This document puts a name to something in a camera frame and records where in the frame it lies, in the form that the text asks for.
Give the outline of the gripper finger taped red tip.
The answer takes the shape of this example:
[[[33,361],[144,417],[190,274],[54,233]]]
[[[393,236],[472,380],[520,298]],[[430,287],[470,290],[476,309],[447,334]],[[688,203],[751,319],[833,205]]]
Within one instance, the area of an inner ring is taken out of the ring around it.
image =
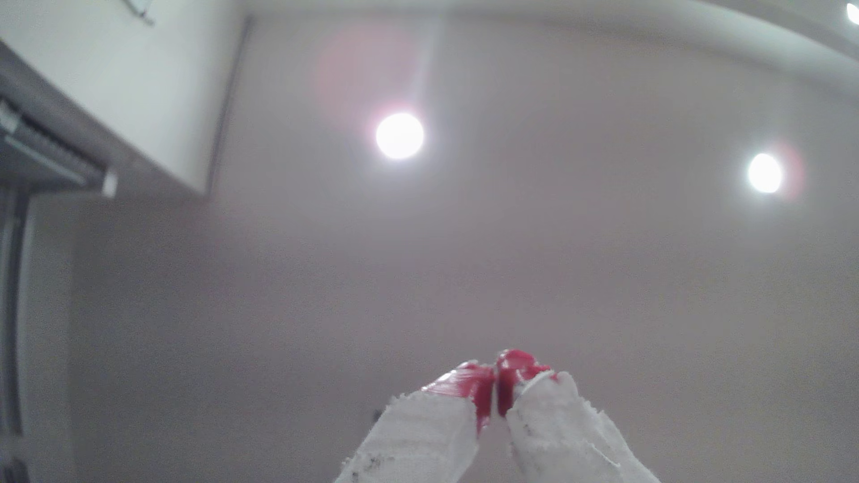
[[[458,482],[489,424],[496,370],[467,361],[392,398],[336,482]]]
[[[568,371],[521,350],[497,360],[498,412],[526,482],[658,482]]]

